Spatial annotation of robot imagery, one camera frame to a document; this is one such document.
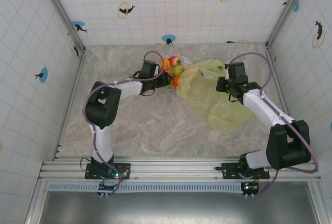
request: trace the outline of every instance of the transparent plastic bag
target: transparent plastic bag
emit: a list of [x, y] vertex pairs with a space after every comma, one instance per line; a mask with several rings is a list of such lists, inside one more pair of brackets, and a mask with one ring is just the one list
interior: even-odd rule
[[214, 131], [227, 131], [245, 122], [253, 112], [239, 102], [229, 102], [228, 94], [217, 92], [219, 76], [226, 70], [220, 60], [205, 60], [187, 68], [179, 78], [176, 94], [191, 104]]

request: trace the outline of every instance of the orange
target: orange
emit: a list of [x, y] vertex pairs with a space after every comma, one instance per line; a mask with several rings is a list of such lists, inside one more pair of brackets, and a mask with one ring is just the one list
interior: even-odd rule
[[[159, 60], [160, 68], [162, 68], [162, 62]], [[168, 59], [164, 59], [164, 71], [171, 68], [171, 63]]]
[[177, 87], [178, 86], [178, 80], [179, 80], [180, 76], [176, 76], [173, 78], [173, 86]]

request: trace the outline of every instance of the gray marble surface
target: gray marble surface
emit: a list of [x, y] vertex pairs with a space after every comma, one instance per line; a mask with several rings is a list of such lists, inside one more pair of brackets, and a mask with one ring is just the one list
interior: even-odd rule
[[[85, 97], [97, 80], [120, 81], [138, 71], [144, 54], [150, 50], [162, 55], [184, 55], [194, 63], [220, 59], [225, 64], [245, 52], [265, 54], [264, 45], [255, 43], [90, 47], [61, 142], [60, 156], [92, 154], [91, 132], [81, 113]], [[157, 59], [157, 56], [151, 54], [148, 58]], [[249, 80], [263, 85], [269, 73], [265, 61], [254, 55], [241, 60]], [[280, 107], [273, 81], [265, 93]], [[269, 133], [256, 116], [231, 130], [212, 131], [208, 121], [201, 119], [176, 91], [167, 89], [157, 89], [150, 97], [134, 96], [121, 101], [112, 127], [112, 147], [119, 156], [238, 156], [264, 149]]]

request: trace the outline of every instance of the grid pattern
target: grid pattern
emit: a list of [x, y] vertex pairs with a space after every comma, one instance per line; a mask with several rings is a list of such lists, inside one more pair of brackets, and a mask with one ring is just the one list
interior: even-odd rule
[[[311, 146], [332, 202], [332, 0], [300, 0], [274, 46], [289, 110], [310, 128]], [[323, 26], [316, 43], [318, 21]], [[325, 41], [319, 48], [313, 48]]]
[[[0, 0], [0, 223], [22, 223], [78, 58], [49, 0]], [[35, 78], [48, 69], [45, 83]]]
[[[88, 45], [267, 41], [287, 0], [60, 0], [72, 20], [85, 23], [79, 31]], [[134, 5], [121, 19], [122, 2]]]

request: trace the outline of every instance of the ventilation grille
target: ventilation grille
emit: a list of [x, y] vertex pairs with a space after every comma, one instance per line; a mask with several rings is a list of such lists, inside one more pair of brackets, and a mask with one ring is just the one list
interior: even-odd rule
[[[53, 182], [49, 183], [49, 191], [71, 192], [108, 192], [99, 190], [99, 183], [95, 182]], [[133, 192], [234, 192], [242, 193], [241, 183], [134, 183], [122, 182], [118, 193]]]

